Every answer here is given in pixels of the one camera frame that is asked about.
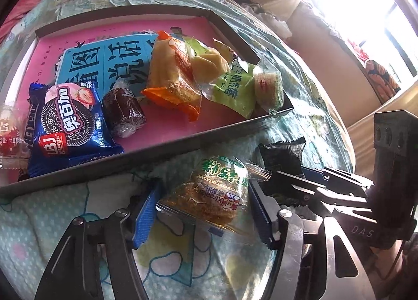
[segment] blue cookie package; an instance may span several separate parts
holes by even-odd
[[[35,177],[123,152],[115,144],[103,116],[93,82],[32,83],[29,88],[34,114],[26,134],[32,147],[29,176]]]

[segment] strawberry image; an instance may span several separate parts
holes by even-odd
[[[95,103],[95,97],[93,96],[93,92],[89,88],[82,87],[77,92],[77,99],[79,102],[83,104],[87,104],[92,106]]]

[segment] orange bread package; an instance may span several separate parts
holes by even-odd
[[[150,62],[150,74],[142,93],[155,104],[199,117],[202,95],[193,78],[185,42],[158,32]]]

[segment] black snack package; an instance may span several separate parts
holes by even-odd
[[[304,137],[291,142],[260,144],[261,156],[266,170],[283,171],[287,174],[305,178],[302,172],[302,152],[306,141]]]

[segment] bed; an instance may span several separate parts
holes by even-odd
[[[350,138],[322,86],[296,53],[232,0],[42,0],[13,27],[0,46],[0,85],[23,43],[35,29],[86,11],[156,3],[210,8],[220,15],[259,57],[268,57],[276,63],[294,106],[293,112],[269,129],[222,145],[215,144],[210,152],[263,164],[256,150],[259,143],[290,141],[304,136],[304,165],[353,172],[355,159]],[[197,150],[100,180],[2,200],[0,269],[22,300],[34,299],[48,259],[74,217],[95,220],[126,207],[129,197],[149,177],[162,178],[166,189],[172,189],[188,179],[206,154]],[[106,299],[113,299],[105,252],[102,256],[102,287]],[[150,299],[259,299],[275,252],[261,242],[248,246],[233,239],[221,239],[158,214],[147,242],[134,256]]]

